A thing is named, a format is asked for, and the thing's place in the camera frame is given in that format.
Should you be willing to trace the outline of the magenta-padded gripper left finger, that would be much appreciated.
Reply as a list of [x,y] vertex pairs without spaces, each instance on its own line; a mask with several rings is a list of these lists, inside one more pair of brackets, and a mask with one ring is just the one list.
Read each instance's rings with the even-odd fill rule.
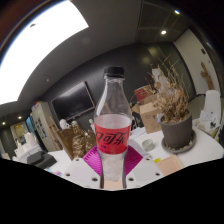
[[75,158],[66,169],[63,178],[84,188],[101,187],[102,165],[97,147],[93,147],[82,158]]

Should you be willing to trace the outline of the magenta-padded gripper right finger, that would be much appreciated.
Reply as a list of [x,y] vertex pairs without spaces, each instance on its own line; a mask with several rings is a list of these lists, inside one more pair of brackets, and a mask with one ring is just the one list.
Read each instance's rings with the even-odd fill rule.
[[142,156],[129,146],[124,160],[124,188],[143,187],[163,177],[150,156]]

